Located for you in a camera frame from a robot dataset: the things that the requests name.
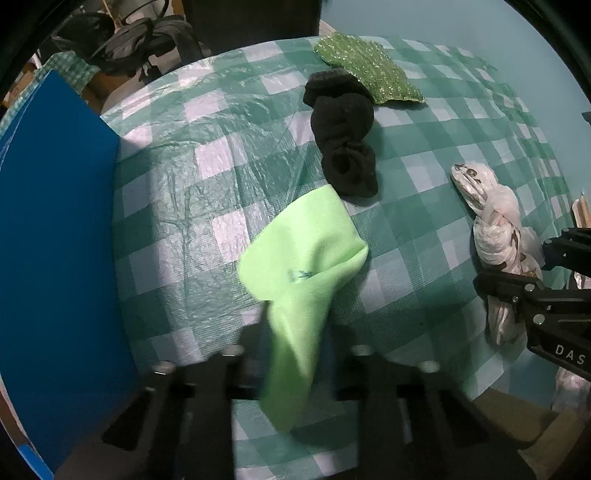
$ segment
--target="screw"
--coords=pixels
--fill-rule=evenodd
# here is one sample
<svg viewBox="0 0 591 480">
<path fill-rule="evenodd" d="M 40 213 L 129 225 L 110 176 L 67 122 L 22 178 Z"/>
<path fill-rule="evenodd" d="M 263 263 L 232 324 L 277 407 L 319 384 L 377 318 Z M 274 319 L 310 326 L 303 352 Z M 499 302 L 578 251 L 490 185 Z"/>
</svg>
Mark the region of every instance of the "screw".
<svg viewBox="0 0 591 480">
<path fill-rule="evenodd" d="M 222 350 L 223 356 L 241 356 L 243 353 L 244 347 L 238 344 L 228 345 L 224 350 Z"/>
<path fill-rule="evenodd" d="M 434 374 L 435 372 L 439 372 L 441 370 L 441 365 L 439 365 L 439 362 L 436 362 L 435 360 L 420 362 L 417 367 L 424 374 Z"/>
<path fill-rule="evenodd" d="M 154 367 L 154 372 L 160 375 L 170 375 L 176 370 L 177 366 L 172 362 L 160 362 Z"/>
<path fill-rule="evenodd" d="M 374 350 L 369 345 L 353 345 L 351 353 L 354 356 L 370 356 Z"/>
</svg>

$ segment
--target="checkered cloth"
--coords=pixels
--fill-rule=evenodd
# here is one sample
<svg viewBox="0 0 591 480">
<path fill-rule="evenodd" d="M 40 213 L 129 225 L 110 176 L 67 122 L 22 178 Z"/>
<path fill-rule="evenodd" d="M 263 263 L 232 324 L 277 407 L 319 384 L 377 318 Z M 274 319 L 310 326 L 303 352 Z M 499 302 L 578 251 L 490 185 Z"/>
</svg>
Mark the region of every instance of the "checkered cloth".
<svg viewBox="0 0 591 480">
<path fill-rule="evenodd" d="M 92 80 L 92 77 L 99 71 L 98 67 L 88 65 L 84 60 L 78 57 L 73 51 L 61 51 L 54 53 L 43 64 L 43 66 L 35 70 L 35 77 L 27 85 L 18 98 L 8 108 L 4 116 L 0 119 L 0 137 L 4 134 L 10 122 L 21 109 L 23 103 L 29 98 L 29 95 L 37 88 L 37 85 L 45 78 L 45 76 L 52 70 L 55 70 L 60 76 L 72 87 L 72 89 L 80 95 L 84 87 Z"/>
<path fill-rule="evenodd" d="M 470 397 L 524 348 L 491 346 L 472 286 L 473 217 L 449 179 L 453 164 L 492 167 L 541 238 L 570 225 L 568 189 L 523 101 L 466 50 L 399 38 L 380 42 L 427 98 L 375 108 L 366 142 L 379 194 L 346 201 L 369 244 L 362 272 L 336 295 L 338 322 L 391 359 L 434 359 Z M 308 76 L 327 69 L 317 39 L 282 40 L 183 67 L 104 119 L 122 137 L 113 244 L 122 317 L 140 370 L 188 364 L 233 342 L 257 306 L 236 276 L 255 235 L 294 198 L 325 184 L 302 103 Z M 561 287 L 565 273 L 545 274 Z M 256 402 L 234 405 L 237 476 L 311 479 L 356 462 L 355 406 L 322 380 L 291 434 Z"/>
</svg>

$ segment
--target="sparkly green cloth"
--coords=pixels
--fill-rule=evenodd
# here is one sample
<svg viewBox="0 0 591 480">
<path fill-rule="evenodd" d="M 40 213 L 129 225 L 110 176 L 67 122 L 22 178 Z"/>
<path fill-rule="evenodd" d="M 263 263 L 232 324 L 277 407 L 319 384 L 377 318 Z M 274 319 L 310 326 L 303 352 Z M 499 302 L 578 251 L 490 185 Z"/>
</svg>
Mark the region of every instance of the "sparkly green cloth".
<svg viewBox="0 0 591 480">
<path fill-rule="evenodd" d="M 343 67 L 355 75 L 374 97 L 375 103 L 388 100 L 424 102 L 425 97 L 412 85 L 404 73 L 374 41 L 335 32 L 321 38 L 314 51 L 332 66 Z"/>
</svg>

